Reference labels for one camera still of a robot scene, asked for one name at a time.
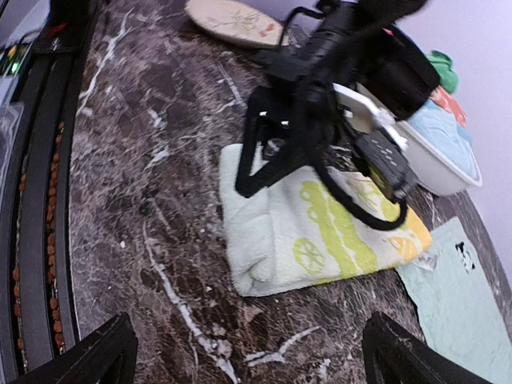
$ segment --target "light blue cloth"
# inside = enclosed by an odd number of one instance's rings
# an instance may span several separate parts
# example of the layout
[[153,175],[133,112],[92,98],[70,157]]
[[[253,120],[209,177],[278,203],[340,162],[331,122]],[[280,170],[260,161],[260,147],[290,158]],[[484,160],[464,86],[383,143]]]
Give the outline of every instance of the light blue cloth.
[[459,169],[476,178],[477,171],[471,149],[473,140],[467,130],[458,124],[453,114],[428,99],[407,122]]
[[[494,384],[511,384],[512,343],[459,219],[432,231],[432,238],[427,252],[438,256],[434,271],[413,263],[397,268],[428,346]],[[461,242],[465,261],[456,248]]]

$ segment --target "pink cloth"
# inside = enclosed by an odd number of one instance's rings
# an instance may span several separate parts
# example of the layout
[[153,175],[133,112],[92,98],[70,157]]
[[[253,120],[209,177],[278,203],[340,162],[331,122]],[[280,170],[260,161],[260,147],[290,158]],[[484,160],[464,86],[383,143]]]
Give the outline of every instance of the pink cloth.
[[455,120],[462,128],[466,128],[466,112],[462,110],[458,102],[444,90],[442,86],[438,86],[430,95],[432,101],[443,108],[446,112],[450,112],[455,116]]

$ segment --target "dark marble surface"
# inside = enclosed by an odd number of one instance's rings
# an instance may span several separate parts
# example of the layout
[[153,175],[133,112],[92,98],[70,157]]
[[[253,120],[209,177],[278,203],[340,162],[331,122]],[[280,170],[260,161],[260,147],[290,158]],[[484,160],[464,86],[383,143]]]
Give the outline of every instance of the dark marble surface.
[[[267,298],[231,286],[218,158],[241,140],[245,100],[263,80],[182,8],[118,0],[98,22],[70,183],[81,335],[126,311],[136,383],[366,382],[361,337],[374,311],[422,338],[394,271]],[[510,288],[467,194],[417,190],[412,205],[429,228],[461,218],[512,329]]]

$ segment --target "mint green cloth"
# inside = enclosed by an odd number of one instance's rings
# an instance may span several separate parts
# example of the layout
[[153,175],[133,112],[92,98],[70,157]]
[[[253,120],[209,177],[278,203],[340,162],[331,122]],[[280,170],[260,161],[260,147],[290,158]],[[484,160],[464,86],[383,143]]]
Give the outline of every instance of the mint green cloth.
[[458,75],[452,70],[453,60],[447,54],[433,50],[426,56],[441,78],[441,86],[452,94],[458,86]]
[[[434,271],[413,263],[397,268],[418,306],[428,346],[494,384],[511,384],[512,343],[475,248],[458,218],[431,235],[427,252],[438,256]],[[461,242],[472,260],[466,267],[455,247]]]

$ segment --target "round plate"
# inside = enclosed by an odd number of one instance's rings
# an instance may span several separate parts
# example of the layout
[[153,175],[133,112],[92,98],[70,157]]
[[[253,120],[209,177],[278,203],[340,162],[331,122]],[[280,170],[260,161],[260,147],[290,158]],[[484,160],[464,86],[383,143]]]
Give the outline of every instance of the round plate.
[[[255,8],[231,0],[189,0],[185,11],[198,26],[226,42],[249,48],[273,48],[282,26]],[[288,44],[285,36],[283,45]]]

